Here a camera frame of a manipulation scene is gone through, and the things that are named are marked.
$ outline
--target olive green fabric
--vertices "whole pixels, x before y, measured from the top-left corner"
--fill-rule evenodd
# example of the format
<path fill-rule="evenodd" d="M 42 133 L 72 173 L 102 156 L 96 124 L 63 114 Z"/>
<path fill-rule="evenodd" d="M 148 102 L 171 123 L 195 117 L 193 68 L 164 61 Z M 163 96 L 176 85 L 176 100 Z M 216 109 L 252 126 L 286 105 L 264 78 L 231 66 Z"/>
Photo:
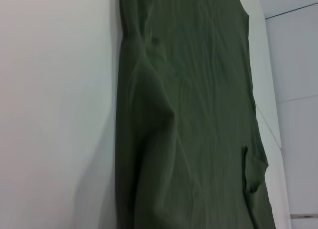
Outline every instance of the olive green fabric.
<path fill-rule="evenodd" d="M 274 229 L 239 0 L 121 0 L 119 229 Z"/>

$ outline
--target green garment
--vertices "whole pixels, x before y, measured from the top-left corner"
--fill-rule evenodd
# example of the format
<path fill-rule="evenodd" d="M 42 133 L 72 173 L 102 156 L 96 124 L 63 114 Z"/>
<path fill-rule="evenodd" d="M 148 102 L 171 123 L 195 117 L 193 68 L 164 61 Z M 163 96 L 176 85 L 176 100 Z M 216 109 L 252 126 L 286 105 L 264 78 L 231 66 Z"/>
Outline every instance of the green garment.
<path fill-rule="evenodd" d="M 121 0 L 119 229 L 274 229 L 239 0 Z"/>

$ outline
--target white wall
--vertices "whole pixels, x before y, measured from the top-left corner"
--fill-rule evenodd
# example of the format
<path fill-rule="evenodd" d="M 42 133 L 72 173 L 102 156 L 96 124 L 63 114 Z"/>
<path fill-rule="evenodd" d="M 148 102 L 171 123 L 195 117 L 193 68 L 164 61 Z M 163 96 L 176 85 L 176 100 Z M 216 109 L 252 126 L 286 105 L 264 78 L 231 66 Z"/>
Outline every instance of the white wall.
<path fill-rule="evenodd" d="M 249 14 L 250 63 L 257 120 L 269 167 L 265 175 L 277 229 L 291 229 L 284 166 L 280 151 L 274 84 L 264 14 L 259 0 L 241 0 Z"/>
<path fill-rule="evenodd" d="M 260 0 L 265 17 L 271 17 L 318 2 L 318 0 Z"/>
<path fill-rule="evenodd" d="M 318 5 L 269 19 L 267 29 L 290 211 L 317 214 Z M 292 221 L 318 228 L 318 220 Z"/>
<path fill-rule="evenodd" d="M 0 0 L 1 229 L 114 228 L 115 4 Z"/>

